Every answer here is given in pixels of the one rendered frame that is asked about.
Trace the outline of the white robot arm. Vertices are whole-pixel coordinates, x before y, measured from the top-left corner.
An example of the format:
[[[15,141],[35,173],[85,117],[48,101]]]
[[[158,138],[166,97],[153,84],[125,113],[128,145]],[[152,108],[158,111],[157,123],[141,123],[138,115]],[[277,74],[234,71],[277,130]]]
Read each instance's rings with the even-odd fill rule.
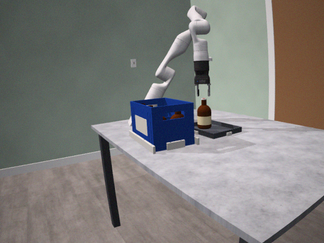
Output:
[[[187,13],[187,17],[191,20],[189,29],[179,34],[173,42],[169,52],[162,61],[156,71],[155,76],[164,81],[163,84],[153,83],[146,99],[162,98],[169,84],[171,83],[175,70],[169,68],[167,64],[174,58],[182,55],[187,50],[193,40],[194,51],[207,51],[208,43],[205,39],[200,39],[196,35],[208,34],[210,32],[210,24],[205,20],[207,13],[197,6],[192,6]]]

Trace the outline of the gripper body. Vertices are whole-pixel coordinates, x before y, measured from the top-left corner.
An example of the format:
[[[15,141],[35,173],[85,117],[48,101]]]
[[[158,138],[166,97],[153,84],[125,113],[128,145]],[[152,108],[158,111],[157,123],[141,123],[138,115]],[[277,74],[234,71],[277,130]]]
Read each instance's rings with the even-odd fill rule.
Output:
[[[194,51],[193,57],[195,71],[194,84],[210,84],[209,61],[212,61],[212,57],[209,57],[208,51]]]

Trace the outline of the blue bottle crate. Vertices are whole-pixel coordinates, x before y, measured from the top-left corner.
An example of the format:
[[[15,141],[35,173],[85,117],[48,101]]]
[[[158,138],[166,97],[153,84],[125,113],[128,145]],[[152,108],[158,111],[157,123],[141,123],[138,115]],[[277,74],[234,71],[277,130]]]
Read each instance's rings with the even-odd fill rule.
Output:
[[[154,104],[157,107],[147,106]],[[130,106],[133,132],[154,145],[155,152],[166,150],[168,142],[185,140],[185,146],[195,144],[194,103],[156,98],[130,101]],[[170,119],[177,111],[184,117]]]

